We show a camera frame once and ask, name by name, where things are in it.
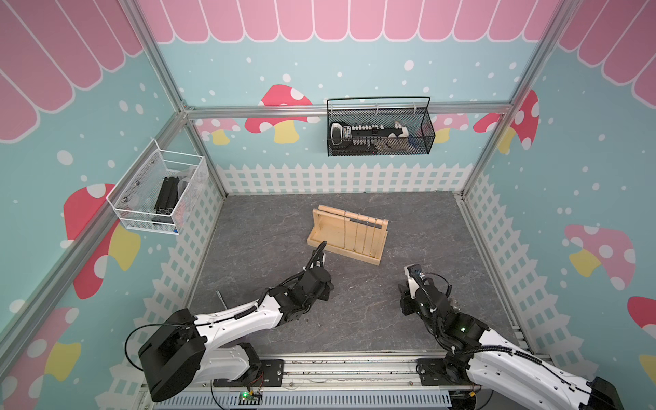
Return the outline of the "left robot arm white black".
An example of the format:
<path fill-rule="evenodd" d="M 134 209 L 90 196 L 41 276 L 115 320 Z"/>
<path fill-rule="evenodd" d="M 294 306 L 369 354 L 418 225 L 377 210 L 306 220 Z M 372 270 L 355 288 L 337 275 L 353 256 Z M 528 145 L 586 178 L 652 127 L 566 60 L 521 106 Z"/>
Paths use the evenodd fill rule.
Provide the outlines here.
<path fill-rule="evenodd" d="M 317 246 L 307 265 L 250 303 L 213 314 L 189 309 L 154 324 L 153 334 L 138 350 L 133 367 L 143 372 L 154 402 L 167 401 L 192 384 L 223 379 L 247 386 L 261 375 L 255 348 L 242 338 L 300 319 L 334 288 L 325 269 L 326 242 Z"/>

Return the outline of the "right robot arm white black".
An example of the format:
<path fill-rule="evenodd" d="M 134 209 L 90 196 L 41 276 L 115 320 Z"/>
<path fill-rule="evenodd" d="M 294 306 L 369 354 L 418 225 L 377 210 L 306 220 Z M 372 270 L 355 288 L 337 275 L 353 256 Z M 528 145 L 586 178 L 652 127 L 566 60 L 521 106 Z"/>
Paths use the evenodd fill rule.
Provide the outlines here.
<path fill-rule="evenodd" d="M 443 369 L 455 384 L 498 392 L 529 409 L 622 409 L 615 386 L 589 381 L 555 367 L 505 339 L 483 321 L 454 307 L 452 290 L 436 287 L 436 273 L 415 264 L 404 268 L 408 283 L 399 287 L 404 315 L 416 315 L 445 350 Z"/>

